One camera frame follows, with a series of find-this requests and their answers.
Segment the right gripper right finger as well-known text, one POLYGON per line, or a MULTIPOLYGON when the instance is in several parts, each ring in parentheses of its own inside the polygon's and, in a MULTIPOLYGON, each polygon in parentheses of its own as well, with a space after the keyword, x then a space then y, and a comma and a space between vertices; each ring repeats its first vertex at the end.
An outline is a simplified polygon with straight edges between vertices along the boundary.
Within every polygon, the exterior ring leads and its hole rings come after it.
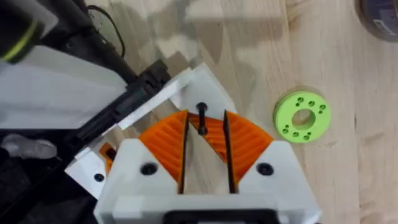
POLYGON ((224 112, 223 134, 230 194, 313 195, 290 143, 230 111, 224 112))

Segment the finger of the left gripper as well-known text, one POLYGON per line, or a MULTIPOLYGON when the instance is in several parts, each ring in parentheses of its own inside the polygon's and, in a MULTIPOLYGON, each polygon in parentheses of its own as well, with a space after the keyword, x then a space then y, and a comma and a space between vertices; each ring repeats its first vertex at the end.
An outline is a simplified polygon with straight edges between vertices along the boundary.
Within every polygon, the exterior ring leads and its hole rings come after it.
POLYGON ((236 112, 234 101, 204 63, 189 70, 178 80, 184 87, 170 100, 179 110, 188 111, 189 122, 225 162, 224 112, 236 112))

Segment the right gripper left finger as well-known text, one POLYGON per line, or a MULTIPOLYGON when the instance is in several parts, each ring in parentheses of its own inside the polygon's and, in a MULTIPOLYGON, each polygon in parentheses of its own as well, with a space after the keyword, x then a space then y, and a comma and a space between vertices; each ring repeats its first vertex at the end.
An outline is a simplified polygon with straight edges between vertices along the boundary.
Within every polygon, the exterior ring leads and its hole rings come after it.
POLYGON ((118 149, 106 143, 99 153, 107 174, 103 193, 178 195, 184 193, 188 111, 162 119, 118 149))

